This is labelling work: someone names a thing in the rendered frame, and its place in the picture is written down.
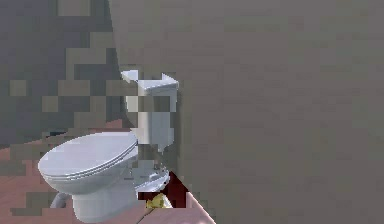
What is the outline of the white toilet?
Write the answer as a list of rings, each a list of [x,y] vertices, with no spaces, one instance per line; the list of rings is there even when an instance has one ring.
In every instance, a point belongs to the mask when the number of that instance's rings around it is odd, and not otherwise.
[[[75,217],[83,223],[105,222],[143,206],[143,193],[157,195],[170,182],[161,155],[174,144],[179,82],[166,73],[144,79],[137,70],[123,71],[121,80],[134,88],[123,106],[136,118],[134,127],[75,137],[38,162],[56,198],[71,198]]]

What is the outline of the yellow spray bottle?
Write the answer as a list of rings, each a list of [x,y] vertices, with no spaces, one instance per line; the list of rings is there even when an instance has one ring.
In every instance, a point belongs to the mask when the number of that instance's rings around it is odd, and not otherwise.
[[[163,193],[151,194],[146,200],[146,207],[149,209],[161,209],[161,208],[172,208],[172,203],[168,197]]]

